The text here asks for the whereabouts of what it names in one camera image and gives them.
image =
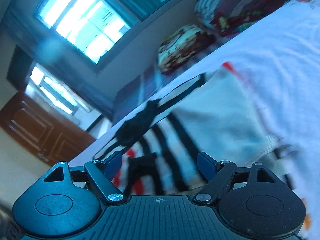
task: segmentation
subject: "patterned cushion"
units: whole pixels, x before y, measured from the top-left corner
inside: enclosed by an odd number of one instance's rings
[[[183,26],[165,39],[159,48],[158,64],[162,74],[170,74],[182,66],[195,54],[216,40],[213,33],[200,25]]]
[[[263,0],[199,0],[195,13],[199,20],[209,28],[210,22],[217,13],[225,17],[236,17],[240,14],[255,9]]]

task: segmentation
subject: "white bed sheet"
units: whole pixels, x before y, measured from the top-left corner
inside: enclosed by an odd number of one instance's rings
[[[244,79],[269,133],[289,144],[286,168],[296,193],[307,199],[313,221],[306,233],[320,232],[320,0],[292,0],[262,19],[180,75],[152,99],[200,73],[229,61]],[[70,162],[83,165],[114,136],[122,123],[135,116],[139,106],[109,132]]]

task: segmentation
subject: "triangular cutout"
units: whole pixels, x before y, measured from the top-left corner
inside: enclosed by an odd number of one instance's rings
[[[264,169],[258,169],[258,182],[275,182]]]
[[[63,181],[63,168],[58,167],[45,178],[44,182]]]

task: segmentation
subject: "door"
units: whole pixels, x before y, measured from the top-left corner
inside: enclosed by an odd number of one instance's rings
[[[50,166],[69,162],[95,139],[81,130],[32,88],[18,92],[0,111],[1,127],[31,154]]]

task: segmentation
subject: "metal screw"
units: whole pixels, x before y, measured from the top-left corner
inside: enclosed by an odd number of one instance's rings
[[[108,196],[108,199],[111,201],[121,201],[123,200],[123,195],[119,193],[111,194]]]
[[[211,199],[211,196],[209,194],[198,194],[196,195],[196,199],[202,202],[208,202]]]

